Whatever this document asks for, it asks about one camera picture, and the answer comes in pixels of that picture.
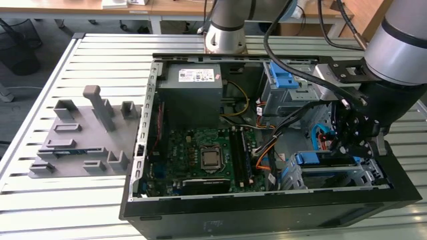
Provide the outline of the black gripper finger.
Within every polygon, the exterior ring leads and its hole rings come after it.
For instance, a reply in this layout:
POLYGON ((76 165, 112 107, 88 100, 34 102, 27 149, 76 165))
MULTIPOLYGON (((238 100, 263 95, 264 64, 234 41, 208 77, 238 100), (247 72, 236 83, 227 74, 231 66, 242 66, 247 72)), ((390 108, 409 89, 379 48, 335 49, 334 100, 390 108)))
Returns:
POLYGON ((350 121, 350 154, 355 157, 368 158, 372 156, 370 139, 375 132, 374 122, 364 116, 355 117, 350 121))
POLYGON ((332 155, 350 155, 350 130, 354 112, 335 112, 331 116, 335 137, 331 143, 332 155))

